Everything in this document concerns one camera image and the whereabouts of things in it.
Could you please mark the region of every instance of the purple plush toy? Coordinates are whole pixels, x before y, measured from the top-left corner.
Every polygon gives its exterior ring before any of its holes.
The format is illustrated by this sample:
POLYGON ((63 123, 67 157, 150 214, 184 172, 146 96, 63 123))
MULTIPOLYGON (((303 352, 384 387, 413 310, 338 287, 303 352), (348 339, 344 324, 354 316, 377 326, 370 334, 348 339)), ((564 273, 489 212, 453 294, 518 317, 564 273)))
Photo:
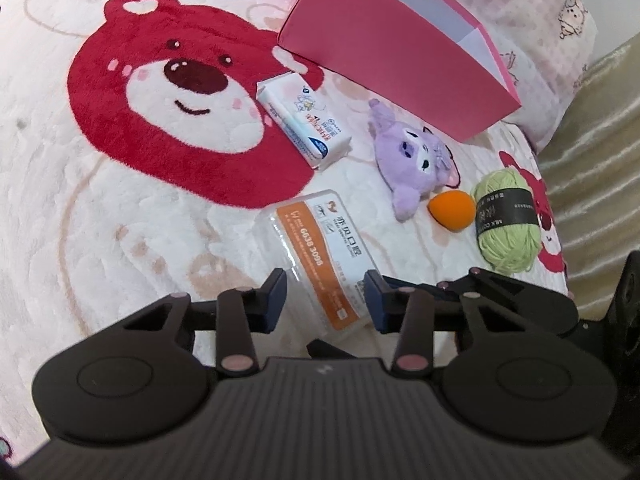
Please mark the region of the purple plush toy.
POLYGON ((419 132, 396 121, 394 113, 377 99, 369 101, 376 131, 376 160, 393 193, 392 205, 400 222, 411 218, 422 195, 444 186, 453 166, 444 143, 428 128, 419 132))

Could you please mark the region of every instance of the red bear face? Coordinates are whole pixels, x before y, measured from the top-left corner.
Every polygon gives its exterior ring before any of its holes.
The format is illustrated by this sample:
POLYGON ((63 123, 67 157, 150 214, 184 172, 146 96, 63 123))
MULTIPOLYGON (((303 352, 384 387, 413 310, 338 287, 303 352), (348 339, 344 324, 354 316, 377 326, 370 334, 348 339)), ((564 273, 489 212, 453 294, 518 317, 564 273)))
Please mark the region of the red bear face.
POLYGON ((538 213, 538 220, 542 228, 542 250, 538 259, 551 272, 564 272, 564 260, 562 259, 562 247, 558 238, 558 232, 554 226, 554 217, 551 212, 549 200, 546 197, 544 180, 536 178, 533 173, 523 170, 515 159, 507 152, 500 152, 500 160, 505 168, 515 168, 527 181, 533 191, 533 200, 538 213))
POLYGON ((318 66, 214 7, 109 0, 104 14, 67 80, 92 145, 225 205, 259 208, 302 190, 312 170, 254 96, 257 82, 287 72, 283 59, 314 89, 318 66))

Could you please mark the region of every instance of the black yarn label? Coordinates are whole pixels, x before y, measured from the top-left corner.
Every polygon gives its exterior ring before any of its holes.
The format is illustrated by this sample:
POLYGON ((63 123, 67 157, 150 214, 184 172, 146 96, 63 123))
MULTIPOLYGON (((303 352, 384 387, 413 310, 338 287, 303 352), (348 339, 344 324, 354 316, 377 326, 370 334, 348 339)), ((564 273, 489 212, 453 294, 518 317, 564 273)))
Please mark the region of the black yarn label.
POLYGON ((533 196, 528 189, 508 187, 483 196, 476 205, 476 236, 516 224, 538 223, 533 196))

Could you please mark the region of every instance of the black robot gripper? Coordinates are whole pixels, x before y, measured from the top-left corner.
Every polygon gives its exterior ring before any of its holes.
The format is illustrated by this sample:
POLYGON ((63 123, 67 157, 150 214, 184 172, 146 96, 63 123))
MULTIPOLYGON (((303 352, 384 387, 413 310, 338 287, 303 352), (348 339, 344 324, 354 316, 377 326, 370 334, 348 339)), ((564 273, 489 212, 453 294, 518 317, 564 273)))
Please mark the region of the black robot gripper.
POLYGON ((476 267, 436 285, 370 270, 372 322, 399 333, 388 369, 322 340, 311 359, 260 367, 252 332, 276 328, 281 269, 216 301, 169 295, 43 365, 32 393, 52 440, 0 480, 84 480, 97 467, 104 480, 622 479, 597 439, 618 455, 640 446, 639 254, 602 322, 476 267), (216 332, 215 367, 192 354, 198 331, 216 332), (436 331, 456 335, 445 367, 436 331))
POLYGON ((33 402, 52 436, 91 446, 148 439, 184 422, 223 377, 258 371, 251 333, 274 330, 287 279, 274 270, 257 289, 192 303, 170 294, 50 359, 33 402), (217 367, 191 354, 194 334, 216 330, 217 367))

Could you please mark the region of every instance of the green yarn ball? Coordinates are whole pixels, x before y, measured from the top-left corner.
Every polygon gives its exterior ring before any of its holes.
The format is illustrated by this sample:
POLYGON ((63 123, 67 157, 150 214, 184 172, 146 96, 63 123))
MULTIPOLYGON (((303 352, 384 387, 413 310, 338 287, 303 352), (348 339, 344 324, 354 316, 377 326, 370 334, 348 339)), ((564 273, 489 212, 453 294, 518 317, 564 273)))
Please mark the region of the green yarn ball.
MULTIPOLYGON (((483 196, 510 187, 531 191, 527 181, 518 171, 505 168, 485 176, 472 195, 478 203, 483 196)), ((484 259, 499 274, 511 276, 514 272, 530 270, 542 250, 540 226, 516 224, 496 227, 478 237, 478 246, 484 259)))

